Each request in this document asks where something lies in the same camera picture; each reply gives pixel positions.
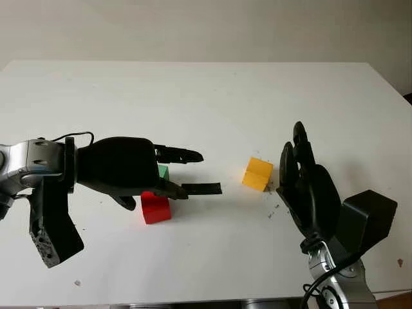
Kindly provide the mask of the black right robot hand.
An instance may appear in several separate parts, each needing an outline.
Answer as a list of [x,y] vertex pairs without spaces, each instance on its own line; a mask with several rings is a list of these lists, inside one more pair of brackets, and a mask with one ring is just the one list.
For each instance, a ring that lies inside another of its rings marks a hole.
[[335,234],[341,200],[329,172],[315,162],[300,121],[281,153],[276,191],[304,237],[329,239]]

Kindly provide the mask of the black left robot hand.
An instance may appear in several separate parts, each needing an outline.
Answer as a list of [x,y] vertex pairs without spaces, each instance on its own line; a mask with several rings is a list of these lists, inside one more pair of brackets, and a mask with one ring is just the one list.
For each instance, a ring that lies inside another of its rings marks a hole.
[[173,200],[188,198],[182,186],[160,176],[159,163],[202,161],[197,151],[154,144],[146,138],[110,137],[78,149],[76,182],[133,210],[132,197],[143,192]]

